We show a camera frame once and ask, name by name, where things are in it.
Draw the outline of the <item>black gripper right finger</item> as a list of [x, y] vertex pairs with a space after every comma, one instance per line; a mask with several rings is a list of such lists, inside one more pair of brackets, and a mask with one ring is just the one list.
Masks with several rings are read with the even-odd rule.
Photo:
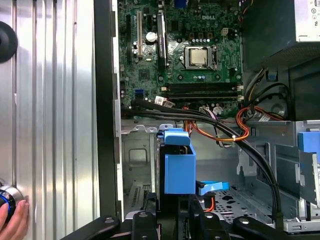
[[193, 240], [284, 240], [285, 232], [252, 217], [240, 216], [228, 224], [205, 212], [196, 195], [189, 196], [189, 233]]

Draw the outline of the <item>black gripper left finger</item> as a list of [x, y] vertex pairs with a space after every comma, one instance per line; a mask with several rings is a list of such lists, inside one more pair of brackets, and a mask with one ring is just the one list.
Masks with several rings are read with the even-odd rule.
[[101, 216], [64, 240], [157, 240], [157, 195], [147, 193], [142, 210], [129, 212], [124, 221], [116, 216]]

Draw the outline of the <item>person's hand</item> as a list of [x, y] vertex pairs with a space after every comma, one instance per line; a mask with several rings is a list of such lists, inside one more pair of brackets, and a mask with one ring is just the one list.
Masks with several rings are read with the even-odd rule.
[[0, 207], [0, 239], [22, 240], [28, 231], [29, 203], [22, 200], [18, 203], [16, 210], [7, 225], [5, 221], [8, 216], [8, 204]]

